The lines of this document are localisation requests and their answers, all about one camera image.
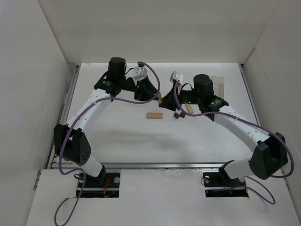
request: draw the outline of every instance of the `wooden block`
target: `wooden block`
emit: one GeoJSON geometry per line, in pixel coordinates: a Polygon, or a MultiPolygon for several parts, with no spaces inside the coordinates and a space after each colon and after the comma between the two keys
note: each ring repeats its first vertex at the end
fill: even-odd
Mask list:
{"type": "Polygon", "coordinates": [[[158,105],[160,105],[161,103],[163,103],[163,100],[162,100],[161,93],[159,92],[159,94],[158,94],[158,105]]]}
{"type": "Polygon", "coordinates": [[[186,115],[186,114],[185,114],[184,112],[181,112],[181,113],[180,113],[180,117],[181,117],[181,118],[185,118],[185,115],[186,115]]]}
{"type": "Polygon", "coordinates": [[[175,113],[174,113],[174,117],[175,117],[176,119],[178,119],[178,118],[180,117],[180,115],[179,115],[177,112],[175,112],[175,113]]]}
{"type": "Polygon", "coordinates": [[[185,104],[185,106],[187,108],[188,113],[190,113],[190,114],[194,113],[191,105],[185,104]]]}
{"type": "Polygon", "coordinates": [[[153,112],[148,112],[146,114],[147,119],[163,119],[163,113],[153,113],[153,112]]]}

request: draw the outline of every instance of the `purple cable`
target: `purple cable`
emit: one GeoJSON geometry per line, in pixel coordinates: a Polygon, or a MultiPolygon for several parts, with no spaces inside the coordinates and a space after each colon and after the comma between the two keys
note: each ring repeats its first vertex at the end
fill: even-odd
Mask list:
{"type": "Polygon", "coordinates": [[[255,179],[253,179],[253,178],[251,178],[251,177],[246,177],[246,178],[249,178],[250,180],[255,181],[256,183],[260,184],[260,185],[261,185],[261,186],[262,186],[262,187],[270,194],[270,196],[272,197],[272,200],[273,200],[273,201],[271,202],[271,201],[268,200],[267,198],[263,197],[263,195],[259,194],[259,192],[255,191],[253,188],[248,187],[248,186],[237,186],[237,187],[230,187],[230,188],[224,188],[224,189],[216,189],[216,190],[214,190],[214,191],[216,191],[216,192],[223,192],[223,191],[235,190],[235,189],[237,189],[237,188],[247,188],[247,189],[253,191],[254,193],[256,193],[259,197],[261,197],[262,199],[264,199],[265,201],[267,201],[269,204],[272,204],[272,205],[275,205],[275,204],[276,204],[276,200],[275,200],[273,194],[269,191],[269,189],[268,189],[266,186],[264,186],[264,185],[263,185],[262,183],[260,183],[258,180],[255,180],[255,179]]]}
{"type": "Polygon", "coordinates": [[[71,132],[72,132],[72,129],[74,128],[74,126],[75,126],[75,124],[78,122],[78,120],[79,120],[79,119],[80,119],[80,118],[81,118],[81,117],[82,117],[82,116],[83,116],[83,115],[84,115],[91,107],[93,107],[96,103],[98,103],[98,102],[100,102],[100,101],[103,101],[103,100],[119,100],[119,101],[131,103],[131,104],[142,105],[142,104],[146,104],[146,103],[149,103],[149,102],[153,101],[153,100],[157,97],[157,95],[159,94],[161,85],[160,85],[160,80],[159,80],[159,77],[158,77],[157,73],[156,73],[156,72],[152,69],[152,67],[149,66],[147,63],[144,63],[144,62],[141,62],[141,61],[138,61],[137,63],[138,63],[138,64],[141,64],[141,65],[144,65],[144,66],[146,66],[146,67],[148,67],[148,68],[151,70],[151,72],[154,74],[154,76],[156,77],[156,80],[157,80],[157,82],[158,82],[158,90],[157,90],[156,95],[155,95],[154,97],[152,97],[151,99],[149,99],[149,100],[147,100],[147,101],[142,101],[142,102],[132,101],[132,100],[125,100],[125,99],[117,98],[117,97],[105,97],[105,98],[98,99],[98,100],[96,100],[94,103],[92,103],[91,105],[89,105],[82,113],[80,113],[79,116],[78,116],[78,117],[75,119],[75,121],[73,122],[73,124],[70,126],[70,128],[69,128],[69,130],[68,130],[68,132],[67,132],[67,135],[66,135],[66,137],[65,137],[65,139],[64,139],[64,141],[63,141],[62,148],[61,148],[61,150],[60,150],[60,155],[59,155],[59,160],[58,160],[58,168],[59,168],[59,171],[60,171],[60,173],[61,173],[62,175],[68,175],[68,174],[70,174],[70,173],[72,173],[72,172],[75,172],[75,171],[78,171],[78,170],[82,171],[82,172],[83,172],[83,175],[84,175],[84,182],[83,182],[83,185],[82,185],[82,187],[81,187],[81,190],[80,190],[80,192],[79,192],[79,195],[78,195],[78,197],[77,197],[77,199],[76,199],[76,202],[75,202],[75,204],[74,204],[74,206],[73,206],[73,208],[72,208],[72,210],[71,210],[71,213],[70,213],[69,217],[67,218],[66,222],[65,222],[64,224],[62,224],[62,225],[59,225],[59,224],[57,223],[57,221],[56,221],[56,216],[57,216],[57,213],[58,213],[60,207],[61,207],[61,206],[62,206],[69,198],[66,198],[66,199],[58,206],[57,210],[55,211],[55,219],[54,219],[54,220],[55,220],[55,226],[65,226],[65,225],[69,222],[69,220],[70,220],[70,218],[71,218],[71,216],[72,216],[72,214],[73,214],[73,212],[74,212],[74,210],[75,210],[75,207],[76,207],[76,205],[77,205],[77,203],[78,203],[78,201],[79,201],[79,198],[80,198],[80,196],[81,196],[81,194],[82,194],[82,192],[83,192],[83,188],[84,188],[84,185],[85,185],[85,182],[86,182],[86,174],[85,174],[85,172],[83,171],[83,169],[81,169],[81,168],[76,168],[76,169],[72,169],[72,170],[70,170],[70,171],[68,171],[68,172],[64,172],[63,169],[62,169],[62,157],[63,157],[63,153],[64,153],[64,150],[65,150],[65,146],[66,146],[67,141],[68,141],[68,138],[69,138],[69,136],[70,136],[70,134],[71,134],[71,132]]]}
{"type": "Polygon", "coordinates": [[[287,145],[286,145],[279,137],[277,137],[275,133],[273,133],[271,130],[269,130],[269,129],[263,127],[263,126],[259,126],[259,125],[257,125],[257,124],[252,123],[252,122],[243,120],[243,119],[238,118],[238,117],[236,117],[236,116],[234,116],[234,115],[232,115],[232,114],[228,114],[228,113],[224,113],[224,112],[206,112],[206,113],[200,113],[200,114],[190,114],[190,113],[186,112],[186,111],[181,107],[181,105],[180,105],[180,102],[179,102],[178,96],[177,96],[177,87],[178,87],[178,85],[179,85],[179,81],[177,81],[176,84],[175,84],[175,86],[174,86],[174,98],[175,98],[175,101],[176,101],[176,103],[177,103],[177,105],[178,105],[178,108],[179,108],[182,112],[184,112],[186,115],[191,116],[191,117],[197,117],[197,116],[209,115],[209,114],[221,114],[221,115],[226,115],[226,116],[229,116],[229,117],[231,117],[231,118],[233,118],[233,119],[236,119],[236,120],[238,120],[238,121],[241,121],[241,122],[243,122],[243,123],[245,123],[245,124],[248,124],[248,125],[251,125],[251,126],[260,128],[260,129],[262,129],[262,130],[268,132],[268,133],[269,133],[271,136],[273,136],[274,138],[276,138],[276,139],[280,142],[280,144],[286,149],[286,152],[287,152],[288,156],[290,157],[290,161],[291,161],[291,169],[290,169],[290,171],[289,171],[286,175],[283,175],[283,176],[271,176],[271,177],[272,177],[272,178],[286,178],[286,177],[289,177],[290,175],[292,175],[292,173],[293,173],[293,171],[294,171],[294,168],[295,168],[295,164],[294,164],[294,161],[293,161],[293,155],[292,155],[290,149],[287,147],[287,145]]]}

